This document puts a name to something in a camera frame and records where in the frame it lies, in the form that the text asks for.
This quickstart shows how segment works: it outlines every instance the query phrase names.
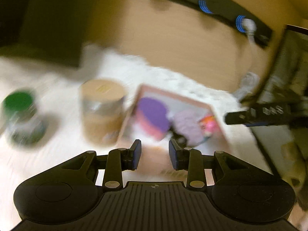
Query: jar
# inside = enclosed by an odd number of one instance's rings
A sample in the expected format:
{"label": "jar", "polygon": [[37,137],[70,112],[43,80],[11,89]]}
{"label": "jar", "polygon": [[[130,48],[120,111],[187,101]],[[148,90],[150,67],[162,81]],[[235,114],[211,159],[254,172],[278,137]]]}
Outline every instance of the jar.
{"label": "jar", "polygon": [[9,94],[2,106],[6,133],[13,143],[31,145],[44,136],[46,123],[37,114],[30,91],[19,90]]}
{"label": "jar", "polygon": [[125,89],[110,80],[90,80],[81,85],[84,136],[97,145],[112,145],[123,123]]}

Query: power cord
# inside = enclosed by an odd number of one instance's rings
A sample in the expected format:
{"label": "power cord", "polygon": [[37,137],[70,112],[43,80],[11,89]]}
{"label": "power cord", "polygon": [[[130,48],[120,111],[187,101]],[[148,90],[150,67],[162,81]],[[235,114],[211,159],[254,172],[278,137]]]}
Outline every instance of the power cord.
{"label": "power cord", "polygon": [[233,96],[238,101],[241,101],[248,94],[250,94],[260,81],[260,77],[257,74],[251,72],[251,68],[254,64],[256,64],[256,59],[258,56],[257,50],[256,50],[256,42],[254,40],[254,34],[255,34],[255,31],[257,30],[257,25],[253,20],[245,18],[242,21],[242,26],[249,40],[249,44],[250,44],[250,48],[251,48],[251,52],[253,56],[253,61],[250,64],[248,72],[241,80],[240,88],[233,93]]}

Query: white cloth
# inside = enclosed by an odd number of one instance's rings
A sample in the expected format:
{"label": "white cloth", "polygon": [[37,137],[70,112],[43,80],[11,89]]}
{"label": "white cloth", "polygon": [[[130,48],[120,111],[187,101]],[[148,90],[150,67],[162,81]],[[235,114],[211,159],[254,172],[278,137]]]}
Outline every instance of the white cloth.
{"label": "white cloth", "polygon": [[168,69],[149,66],[141,57],[87,46],[79,69],[7,58],[0,58],[0,69],[0,100],[15,89],[32,87],[38,94],[40,113],[50,122],[45,137],[35,147],[12,146],[5,135],[0,138],[1,231],[11,230],[20,221],[13,193],[21,182],[84,151],[96,150],[103,155],[113,148],[93,146],[81,133],[78,87],[95,77],[121,82],[128,90],[126,106],[132,103],[141,83],[211,104],[232,146],[232,154],[269,171],[249,129],[223,123],[226,112],[240,109],[231,94],[207,88]]}

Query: green lid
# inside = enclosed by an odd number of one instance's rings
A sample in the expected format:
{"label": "green lid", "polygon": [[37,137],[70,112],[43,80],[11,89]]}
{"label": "green lid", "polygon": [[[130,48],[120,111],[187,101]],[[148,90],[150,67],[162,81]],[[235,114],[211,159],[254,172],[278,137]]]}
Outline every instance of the green lid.
{"label": "green lid", "polygon": [[16,91],[8,95],[3,101],[3,111],[6,117],[31,110],[34,98],[29,91]]}

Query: tan jar lid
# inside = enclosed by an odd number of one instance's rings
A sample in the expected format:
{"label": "tan jar lid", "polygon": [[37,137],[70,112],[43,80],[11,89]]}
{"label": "tan jar lid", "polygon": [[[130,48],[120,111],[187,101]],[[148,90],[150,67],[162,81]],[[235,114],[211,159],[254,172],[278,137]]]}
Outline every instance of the tan jar lid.
{"label": "tan jar lid", "polygon": [[95,102],[119,101],[126,95],[122,85],[111,80],[89,80],[81,85],[83,99]]}

